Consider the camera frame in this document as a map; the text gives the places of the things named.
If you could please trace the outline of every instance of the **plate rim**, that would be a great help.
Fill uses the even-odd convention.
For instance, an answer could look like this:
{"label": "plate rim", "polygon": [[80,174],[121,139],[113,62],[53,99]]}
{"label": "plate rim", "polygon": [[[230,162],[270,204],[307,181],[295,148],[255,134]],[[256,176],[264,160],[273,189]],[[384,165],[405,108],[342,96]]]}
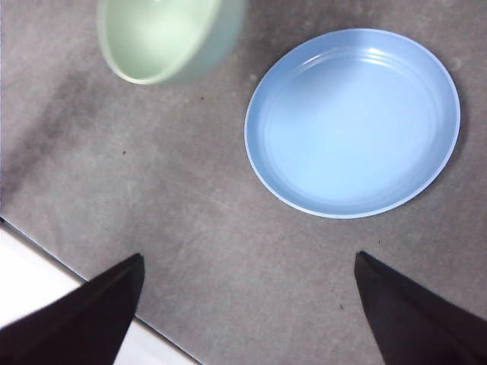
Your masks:
{"label": "plate rim", "polygon": [[[439,67],[439,69],[442,71],[444,76],[447,79],[447,82],[450,86],[451,91],[453,92],[454,99],[455,99],[455,111],[457,112],[457,118],[455,120],[455,131],[454,131],[454,137],[452,138],[450,147],[448,148],[447,153],[445,154],[444,159],[441,161],[440,165],[436,169],[434,173],[424,182],[422,183],[416,190],[413,192],[409,193],[406,197],[400,199],[397,202],[394,202],[392,204],[386,205],[382,208],[374,209],[371,211],[365,211],[362,213],[355,213],[355,214],[330,214],[322,211],[314,211],[305,207],[302,207],[294,202],[289,201],[288,199],[284,198],[280,194],[278,194],[268,183],[265,181],[265,179],[261,176],[260,172],[256,168],[252,154],[250,153],[249,149],[249,144],[248,144],[248,137],[247,137],[247,131],[248,131],[248,121],[249,121],[249,114],[250,110],[253,107],[253,104],[255,103],[255,98],[256,95],[258,94],[258,91],[262,87],[264,81],[266,80],[267,76],[269,73],[278,66],[278,64],[286,57],[288,57],[290,54],[297,52],[300,48],[305,47],[308,43],[313,43],[316,42],[324,37],[329,37],[332,34],[335,33],[349,33],[349,32],[365,32],[365,33],[379,33],[379,34],[386,34],[387,36],[390,37],[395,37],[399,40],[406,41],[409,44],[412,44],[413,46],[419,48],[421,51],[423,51],[427,56],[432,59],[432,61]],[[433,54],[432,51],[424,47],[421,43],[416,42],[415,40],[412,40],[411,38],[408,38],[407,36],[403,36],[398,33],[394,33],[388,30],[382,30],[382,29],[375,29],[375,28],[348,28],[348,29],[341,29],[341,30],[334,30],[328,33],[321,34],[319,36],[316,36],[314,38],[311,38],[295,48],[291,49],[289,52],[285,53],[282,57],[280,57],[270,68],[267,70],[267,72],[264,74],[264,76],[260,79],[257,87],[255,88],[252,97],[250,98],[250,102],[247,106],[247,111],[245,114],[245,123],[243,124],[243,137],[245,141],[245,150],[247,152],[247,158],[249,159],[250,165],[252,166],[253,172],[257,175],[259,178],[260,182],[266,187],[267,190],[269,190],[276,198],[278,198],[281,202],[284,202],[285,204],[298,209],[299,211],[303,211],[304,213],[308,213],[317,217],[326,217],[326,218],[333,218],[333,219],[355,219],[355,218],[363,218],[363,217],[370,217],[376,214],[384,213],[386,211],[390,211],[394,208],[399,207],[400,205],[403,205],[407,203],[408,201],[412,200],[416,196],[418,196],[423,190],[425,190],[428,186],[431,185],[431,183],[440,175],[441,171],[445,168],[447,165],[447,162],[449,161],[455,145],[457,143],[458,135],[460,134],[460,120],[461,120],[461,115],[460,115],[460,98],[458,96],[458,91],[457,87],[455,86],[454,80],[450,75],[450,72],[448,72],[447,68],[443,65],[443,63],[440,61],[440,59]]]}

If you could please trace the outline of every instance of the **pale green bowl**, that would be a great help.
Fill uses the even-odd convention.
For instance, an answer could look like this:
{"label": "pale green bowl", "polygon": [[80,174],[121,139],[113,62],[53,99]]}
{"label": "pale green bowl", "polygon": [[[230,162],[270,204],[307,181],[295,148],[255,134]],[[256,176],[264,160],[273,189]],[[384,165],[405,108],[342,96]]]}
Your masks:
{"label": "pale green bowl", "polygon": [[245,7],[245,0],[100,0],[103,56],[135,84],[189,81],[231,50]]}

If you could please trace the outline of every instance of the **plate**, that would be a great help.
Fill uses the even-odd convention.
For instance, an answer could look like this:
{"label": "plate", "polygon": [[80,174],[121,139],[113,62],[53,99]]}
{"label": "plate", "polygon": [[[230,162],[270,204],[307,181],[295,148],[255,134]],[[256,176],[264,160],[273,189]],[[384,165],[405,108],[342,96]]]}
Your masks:
{"label": "plate", "polygon": [[245,145],[256,175],[321,217],[395,208],[443,170],[460,129],[447,69],[384,30],[327,33],[290,51],[255,90]]}

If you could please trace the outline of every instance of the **gray carpet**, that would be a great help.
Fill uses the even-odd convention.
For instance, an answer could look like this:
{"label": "gray carpet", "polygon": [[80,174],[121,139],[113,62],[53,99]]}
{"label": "gray carpet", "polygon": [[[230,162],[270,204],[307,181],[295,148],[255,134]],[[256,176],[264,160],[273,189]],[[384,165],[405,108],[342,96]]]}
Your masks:
{"label": "gray carpet", "polygon": [[[234,51],[187,85],[118,79],[95,0],[2,2],[2,217],[85,278],[145,256],[138,314],[208,365],[377,364],[353,278],[376,255],[487,317],[487,2],[254,0]],[[433,51],[460,139],[420,196],[375,217],[301,213],[244,148],[258,80],[319,34],[378,27]]]}

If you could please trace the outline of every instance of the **white surface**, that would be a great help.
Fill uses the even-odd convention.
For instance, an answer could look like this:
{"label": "white surface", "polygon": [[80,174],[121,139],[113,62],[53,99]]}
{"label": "white surface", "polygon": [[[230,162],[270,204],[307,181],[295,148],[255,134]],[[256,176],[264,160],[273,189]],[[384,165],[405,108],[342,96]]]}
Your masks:
{"label": "white surface", "polygon": [[[0,327],[59,299],[80,283],[0,227]],[[194,365],[136,321],[115,364]]]}

